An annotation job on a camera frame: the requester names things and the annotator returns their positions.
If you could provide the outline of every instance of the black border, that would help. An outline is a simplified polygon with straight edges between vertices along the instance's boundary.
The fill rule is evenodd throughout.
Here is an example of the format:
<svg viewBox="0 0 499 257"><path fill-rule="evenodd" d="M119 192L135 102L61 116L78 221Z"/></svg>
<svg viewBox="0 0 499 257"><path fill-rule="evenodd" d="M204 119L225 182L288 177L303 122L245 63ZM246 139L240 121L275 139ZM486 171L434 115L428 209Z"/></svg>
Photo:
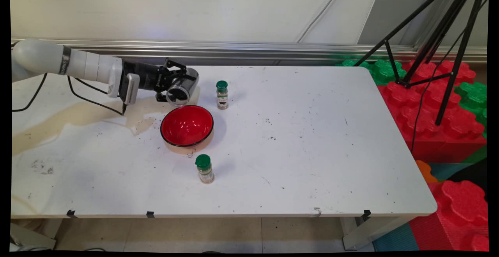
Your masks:
<svg viewBox="0 0 499 257"><path fill-rule="evenodd" d="M173 111L178 110L178 109L182 109L182 108L185 108L185 107L188 107L188 106L198 106L198 105L187 105L187 106L182 106L182 107L178 107L178 108L176 108L176 109L173 109L173 110L171 110L169 113L167 113L167 114L166 114L166 116L165 116L165 117L163 118L163 120L161 121L161 125L160 125L160 127L159 127L159 131L160 131L161 137L163 138L163 140L165 140L165 141L166 141L168 144L170 144L170 145L174 145L174 146L176 146L176 147L191 147L191 146L193 146L193 145L197 145L197 144L201 143L202 141L204 141L206 138L208 138L208 136L210 136L210 134L211 134L211 133L212 133L212 131L213 131L213 127L214 127L215 123L214 123L214 120L213 120L213 115L212 115L212 113L210 113L210 111L208 111L206 108L204 108L204 107L202 107L202 106L198 106L199 108L202 108L202 109L204 109L205 111L207 111L207 112L210 114L210 117L212 118L212 128L210 129L210 132L208 132L208 134L206 134L206 136L205 136L204 138L202 138L201 140L199 140L198 142L196 142L196 143L194 143L194 144L188 144L188 145L177 145L177 144L171 143L170 141L166 140L165 136L163 135L163 123L164 123L164 121L165 121L166 117L167 117L170 113L172 113Z"/></svg>

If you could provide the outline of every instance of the wall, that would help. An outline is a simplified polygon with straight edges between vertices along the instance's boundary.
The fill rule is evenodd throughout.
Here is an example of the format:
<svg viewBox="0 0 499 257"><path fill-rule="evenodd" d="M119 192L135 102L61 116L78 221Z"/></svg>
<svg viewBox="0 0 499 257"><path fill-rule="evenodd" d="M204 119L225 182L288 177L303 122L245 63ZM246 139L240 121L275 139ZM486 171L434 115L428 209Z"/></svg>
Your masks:
<svg viewBox="0 0 499 257"><path fill-rule="evenodd" d="M369 13L359 44L376 44L401 23L408 15L426 0L375 0ZM415 19L401 29L392 39L391 45L422 44L430 31L440 22L440 19L453 0L435 0ZM454 21L441 46L450 46L466 26L474 0L467 0L458 17ZM488 3L479 12L469 39L469 47L487 46Z"/></svg>
<svg viewBox="0 0 499 257"><path fill-rule="evenodd" d="M307 43L356 44L374 0L334 0ZM11 38L292 43L328 0L11 0Z"/></svg>
<svg viewBox="0 0 499 257"><path fill-rule="evenodd" d="M471 8L473 7L474 0L467 0L460 13L456 17L454 24L447 32L447 35L442 40L441 45L452 45L458 38L459 34L465 29ZM487 46L487 32L488 31L488 1L483 5L480 12L476 16L476 21L473 26L473 31L469 37L468 46Z"/></svg>
<svg viewBox="0 0 499 257"><path fill-rule="evenodd" d="M425 0L376 0L369 18L360 35L359 44L375 45L414 12ZM439 6L435 0L390 40L391 45L413 45L418 34L414 27L424 24L433 15L432 10Z"/></svg>

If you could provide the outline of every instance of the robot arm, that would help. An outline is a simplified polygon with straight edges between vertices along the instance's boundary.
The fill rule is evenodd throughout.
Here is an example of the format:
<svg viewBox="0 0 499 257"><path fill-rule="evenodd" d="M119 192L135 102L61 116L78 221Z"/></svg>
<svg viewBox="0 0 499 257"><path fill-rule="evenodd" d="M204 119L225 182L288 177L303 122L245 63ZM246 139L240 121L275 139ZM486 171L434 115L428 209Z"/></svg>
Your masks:
<svg viewBox="0 0 499 257"><path fill-rule="evenodd" d="M138 89L154 90L158 102L184 106L198 83L198 72L167 58L164 66L98 55L40 40L23 40L12 51L12 82L44 73L66 74L108 85L107 95L126 105L135 103ZM169 70L170 67L180 70Z"/></svg>

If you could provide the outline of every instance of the white table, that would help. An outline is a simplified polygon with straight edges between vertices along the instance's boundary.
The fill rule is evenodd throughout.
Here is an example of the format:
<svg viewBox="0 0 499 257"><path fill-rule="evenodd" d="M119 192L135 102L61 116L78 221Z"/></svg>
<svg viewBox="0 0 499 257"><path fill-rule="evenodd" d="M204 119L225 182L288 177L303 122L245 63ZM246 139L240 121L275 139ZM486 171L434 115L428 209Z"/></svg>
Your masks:
<svg viewBox="0 0 499 257"><path fill-rule="evenodd" d="M194 67L196 102L214 117L208 145L173 152L159 127L168 103L139 90L124 117L78 99L49 74L30 109L12 114L11 218L212 216L355 217L355 248L436 211L435 202L369 72L363 67ZM41 77L12 84L22 108ZM215 83L228 81L229 108ZM102 83L91 83L105 88ZM75 91L118 110L73 81ZM202 184L194 160L212 159Z"/></svg>

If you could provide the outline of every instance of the red bowl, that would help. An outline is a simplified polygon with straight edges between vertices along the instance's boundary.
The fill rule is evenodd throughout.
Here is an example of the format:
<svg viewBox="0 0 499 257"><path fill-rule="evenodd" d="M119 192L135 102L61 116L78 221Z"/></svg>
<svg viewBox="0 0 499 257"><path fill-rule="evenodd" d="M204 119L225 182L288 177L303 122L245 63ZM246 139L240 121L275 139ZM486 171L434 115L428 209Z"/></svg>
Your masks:
<svg viewBox="0 0 499 257"><path fill-rule="evenodd" d="M199 144L212 130L212 114L205 108L195 105L176 108L161 122L162 138L177 147Z"/></svg>

